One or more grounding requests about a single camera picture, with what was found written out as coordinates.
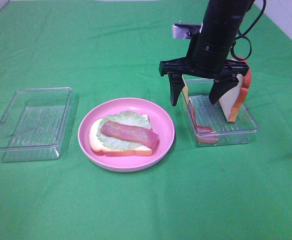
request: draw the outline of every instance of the table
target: table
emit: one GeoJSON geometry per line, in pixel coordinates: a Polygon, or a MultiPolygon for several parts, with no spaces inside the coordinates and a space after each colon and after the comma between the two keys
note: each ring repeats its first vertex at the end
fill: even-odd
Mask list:
{"type": "MultiPolygon", "coordinates": [[[[77,103],[58,160],[0,162],[0,240],[292,240],[292,41],[266,16],[249,33],[248,144],[194,147],[160,61],[183,57],[171,25],[200,23],[206,0],[13,1],[0,11],[0,118],[17,90],[71,87],[77,103]],[[93,164],[77,131],[95,106],[136,97],[175,125],[164,159],[138,172],[93,164]]],[[[242,28],[258,15],[253,6],[242,28]]],[[[238,55],[247,45],[238,43],[238,55]]]]}

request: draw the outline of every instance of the ham slice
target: ham slice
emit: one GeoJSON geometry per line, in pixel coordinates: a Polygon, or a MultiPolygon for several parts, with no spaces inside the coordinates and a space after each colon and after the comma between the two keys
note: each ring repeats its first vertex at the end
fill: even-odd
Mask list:
{"type": "MultiPolygon", "coordinates": [[[[214,129],[212,129],[209,126],[201,126],[197,124],[197,120],[196,120],[196,113],[195,113],[195,108],[192,105],[191,101],[188,101],[188,105],[190,108],[190,113],[191,113],[191,117],[194,121],[195,127],[196,127],[196,131],[198,133],[211,133],[214,131],[214,129]]],[[[218,136],[217,135],[211,135],[211,136],[197,136],[197,141],[199,143],[204,143],[204,144],[215,144],[218,141],[218,136]]]]}
{"type": "Polygon", "coordinates": [[[159,135],[150,129],[140,126],[121,124],[111,120],[105,122],[100,131],[106,136],[140,143],[151,149],[156,147],[159,139],[159,135]]]}
{"type": "Polygon", "coordinates": [[[238,74],[237,78],[239,80],[238,85],[226,92],[219,99],[219,103],[228,122],[236,121],[239,108],[246,99],[248,88],[251,83],[251,69],[249,68],[246,76],[238,74]]]}

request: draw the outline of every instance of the bacon strip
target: bacon strip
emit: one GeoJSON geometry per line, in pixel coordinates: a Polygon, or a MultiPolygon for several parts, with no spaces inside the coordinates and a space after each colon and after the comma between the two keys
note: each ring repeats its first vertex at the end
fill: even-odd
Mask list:
{"type": "Polygon", "coordinates": [[[100,131],[106,136],[140,143],[151,149],[155,148],[159,139],[158,134],[147,128],[125,125],[111,120],[105,122],[100,131]]]}
{"type": "MultiPolygon", "coordinates": [[[[211,127],[209,127],[209,126],[200,126],[200,125],[197,124],[195,108],[192,105],[190,100],[188,101],[188,104],[189,104],[189,107],[190,107],[190,113],[191,113],[192,119],[193,119],[193,121],[195,123],[195,126],[196,126],[196,131],[198,133],[210,133],[210,132],[213,132],[214,129],[212,129],[211,127]]],[[[204,143],[204,144],[215,144],[218,141],[218,136],[217,135],[197,136],[197,141],[199,143],[204,143]]]]}

